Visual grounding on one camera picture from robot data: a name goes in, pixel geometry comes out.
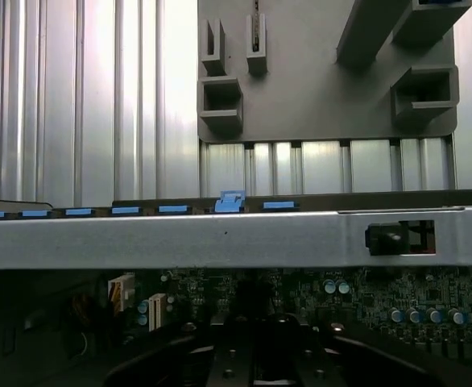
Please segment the grey parts rack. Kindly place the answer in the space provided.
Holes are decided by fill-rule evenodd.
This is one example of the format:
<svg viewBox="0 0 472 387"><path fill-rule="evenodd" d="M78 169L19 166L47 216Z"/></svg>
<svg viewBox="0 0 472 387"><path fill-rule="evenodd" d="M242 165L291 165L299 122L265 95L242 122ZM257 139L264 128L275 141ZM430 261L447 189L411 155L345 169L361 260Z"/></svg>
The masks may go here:
<svg viewBox="0 0 472 387"><path fill-rule="evenodd" d="M444 137L460 100L453 26L472 0L197 0L207 144Z"/></svg>

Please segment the grey power supply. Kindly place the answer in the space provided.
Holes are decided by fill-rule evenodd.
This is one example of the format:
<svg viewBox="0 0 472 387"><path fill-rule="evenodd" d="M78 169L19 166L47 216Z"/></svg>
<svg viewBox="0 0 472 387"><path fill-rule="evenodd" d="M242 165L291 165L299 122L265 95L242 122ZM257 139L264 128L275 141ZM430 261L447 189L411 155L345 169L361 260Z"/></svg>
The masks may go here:
<svg viewBox="0 0 472 387"><path fill-rule="evenodd" d="M29 387L89 357L64 322L72 296L106 293L103 270L0 270L0 387Z"/></svg>

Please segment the black PC case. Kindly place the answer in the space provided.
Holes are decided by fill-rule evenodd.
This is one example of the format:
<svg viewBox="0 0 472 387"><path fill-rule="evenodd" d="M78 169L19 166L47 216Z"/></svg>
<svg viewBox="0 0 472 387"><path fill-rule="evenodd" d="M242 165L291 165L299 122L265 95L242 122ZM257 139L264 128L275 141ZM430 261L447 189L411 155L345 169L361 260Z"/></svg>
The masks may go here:
<svg viewBox="0 0 472 387"><path fill-rule="evenodd" d="M0 270L472 268L472 190L251 197L216 214L215 198L117 200L58 207L0 200ZM365 231L406 223L410 250L372 256ZM92 340L88 358L29 387L102 387L126 344L106 293L76 294L64 322Z"/></svg>

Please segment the blue card retention clip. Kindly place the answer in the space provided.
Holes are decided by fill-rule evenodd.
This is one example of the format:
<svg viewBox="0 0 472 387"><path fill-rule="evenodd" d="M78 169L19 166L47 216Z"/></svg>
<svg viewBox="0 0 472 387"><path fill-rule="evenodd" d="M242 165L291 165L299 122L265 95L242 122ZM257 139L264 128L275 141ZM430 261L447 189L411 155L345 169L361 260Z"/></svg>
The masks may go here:
<svg viewBox="0 0 472 387"><path fill-rule="evenodd" d="M221 191L213 211L216 214L241 213L244 209L246 193L244 190Z"/></svg>

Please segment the black case switch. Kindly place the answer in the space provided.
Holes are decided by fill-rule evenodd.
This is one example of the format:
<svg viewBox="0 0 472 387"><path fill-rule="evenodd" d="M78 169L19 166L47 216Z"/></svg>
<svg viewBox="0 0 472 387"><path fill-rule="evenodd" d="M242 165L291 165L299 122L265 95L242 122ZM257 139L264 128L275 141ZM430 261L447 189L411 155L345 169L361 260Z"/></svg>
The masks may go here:
<svg viewBox="0 0 472 387"><path fill-rule="evenodd" d="M365 231L365 245L372 256L397 256L410 250L406 223L376 223Z"/></svg>

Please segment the green motherboard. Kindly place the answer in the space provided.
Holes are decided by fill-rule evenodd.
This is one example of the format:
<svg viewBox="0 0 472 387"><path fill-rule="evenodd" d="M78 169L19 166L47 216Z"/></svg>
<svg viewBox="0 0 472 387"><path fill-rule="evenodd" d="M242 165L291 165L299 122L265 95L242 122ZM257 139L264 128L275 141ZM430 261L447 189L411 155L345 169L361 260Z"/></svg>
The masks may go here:
<svg viewBox="0 0 472 387"><path fill-rule="evenodd" d="M148 299L167 295L165 325L246 322L251 387L302 387L292 361L299 326L340 322L399 343L442 387L472 387L472 268L172 269L136 272L134 306L114 316L127 346L146 338Z"/></svg>

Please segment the white board connector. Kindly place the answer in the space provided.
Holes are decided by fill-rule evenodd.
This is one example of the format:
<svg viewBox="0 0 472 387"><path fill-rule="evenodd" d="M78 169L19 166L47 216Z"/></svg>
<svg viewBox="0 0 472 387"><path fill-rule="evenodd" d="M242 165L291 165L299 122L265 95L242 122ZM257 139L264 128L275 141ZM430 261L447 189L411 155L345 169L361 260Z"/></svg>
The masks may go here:
<svg viewBox="0 0 472 387"><path fill-rule="evenodd" d="M155 331L165 325L167 313L167 295L156 293L148 299L148 327Z"/></svg>
<svg viewBox="0 0 472 387"><path fill-rule="evenodd" d="M112 305L114 316L134 306L135 303L135 274L125 273L111 279L108 285L108 301Z"/></svg>

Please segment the green RAM stick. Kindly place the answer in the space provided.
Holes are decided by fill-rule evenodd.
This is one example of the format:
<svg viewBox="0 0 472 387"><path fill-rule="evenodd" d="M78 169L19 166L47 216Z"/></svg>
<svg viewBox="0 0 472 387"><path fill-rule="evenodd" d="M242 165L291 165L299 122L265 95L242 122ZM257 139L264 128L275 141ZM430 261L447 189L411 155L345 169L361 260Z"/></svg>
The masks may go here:
<svg viewBox="0 0 472 387"><path fill-rule="evenodd" d="M252 15L252 49L253 52L259 51L259 29L260 29L260 13L259 0L253 0L253 15Z"/></svg>

